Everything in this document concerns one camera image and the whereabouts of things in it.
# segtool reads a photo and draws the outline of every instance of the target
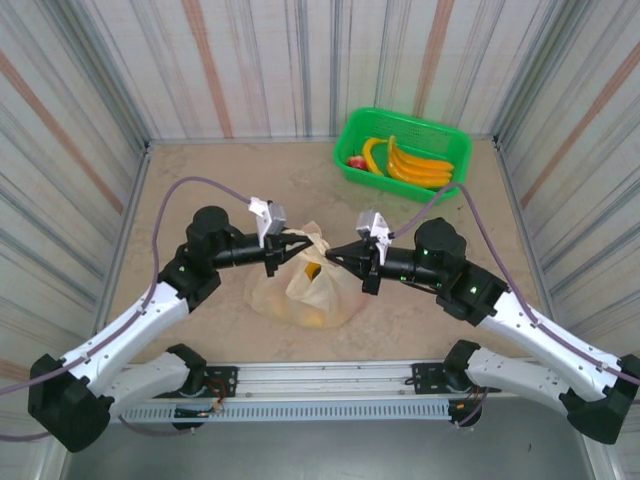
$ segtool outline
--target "gray floor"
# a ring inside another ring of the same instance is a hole
[[[587,464],[560,415],[489,399],[473,431],[446,422],[250,423],[165,439],[113,426],[69,456],[62,478],[588,480]]]

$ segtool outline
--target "red apple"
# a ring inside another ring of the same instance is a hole
[[[351,168],[358,168],[360,170],[364,170],[365,172],[369,171],[369,169],[367,168],[367,162],[365,161],[362,155],[355,155],[353,157],[349,157],[349,159],[347,160],[347,165],[349,165]]]

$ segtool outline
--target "metal frame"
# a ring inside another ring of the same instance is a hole
[[[239,370],[236,396],[224,400],[224,412],[177,418],[176,407],[205,411],[211,400],[156,398],[123,416],[131,423],[450,420],[449,400],[464,398],[466,392],[416,395],[405,380],[413,376],[411,365],[420,362],[228,364]]]

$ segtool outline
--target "white bracket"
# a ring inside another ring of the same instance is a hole
[[[373,210],[362,212],[358,216],[356,231],[361,238],[366,238],[368,235],[370,238],[377,239],[376,248],[380,252],[380,265],[384,265],[387,258],[387,250],[391,245],[391,238],[389,238],[391,229],[380,212]]]
[[[287,222],[287,215],[281,205],[257,197],[251,197],[249,211],[256,215],[258,242],[260,248],[264,248],[264,237],[280,233]]]

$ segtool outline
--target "banana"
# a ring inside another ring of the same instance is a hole
[[[364,157],[364,161],[367,162],[367,168],[371,173],[375,173],[376,175],[384,174],[380,171],[378,165],[376,165],[376,161],[371,155],[371,149],[381,143],[387,143],[387,141],[383,138],[371,137],[369,140],[364,142],[364,146],[362,147],[362,156]]]
[[[392,178],[395,178],[396,180],[400,180],[405,183],[409,183],[411,185],[415,185],[417,187],[439,188],[439,187],[444,187],[447,183],[451,181],[451,178],[445,175],[442,175],[442,176],[407,175],[402,171],[398,170],[397,165],[394,162],[391,162],[387,165],[387,170],[389,171],[389,175],[391,175]]]
[[[390,163],[393,163],[397,170],[410,176],[423,177],[447,177],[451,179],[451,172],[445,170],[437,170],[433,168],[419,168],[400,161],[398,155],[394,152],[389,159]]]
[[[387,151],[389,152],[389,154],[391,154],[391,152],[394,152],[398,157],[399,162],[408,165],[413,165],[420,168],[430,168],[434,170],[444,170],[446,172],[453,171],[453,165],[449,162],[445,162],[443,160],[421,158],[401,150],[396,143],[395,135],[391,135],[391,137],[389,138],[389,146],[387,147]]]

